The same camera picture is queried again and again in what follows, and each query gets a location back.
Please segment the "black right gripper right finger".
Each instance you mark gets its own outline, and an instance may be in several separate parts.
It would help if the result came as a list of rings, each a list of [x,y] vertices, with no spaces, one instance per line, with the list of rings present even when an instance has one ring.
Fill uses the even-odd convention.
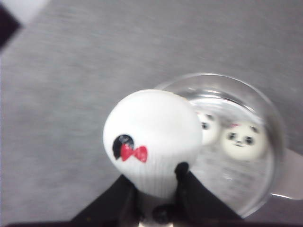
[[[231,227],[245,224],[243,218],[210,192],[189,170],[177,164],[178,182],[174,225],[177,227]]]

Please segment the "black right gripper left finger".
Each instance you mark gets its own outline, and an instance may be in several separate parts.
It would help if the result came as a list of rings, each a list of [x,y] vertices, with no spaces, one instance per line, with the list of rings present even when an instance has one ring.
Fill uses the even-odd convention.
[[[123,175],[71,219],[83,227],[136,227],[139,222],[137,189]]]

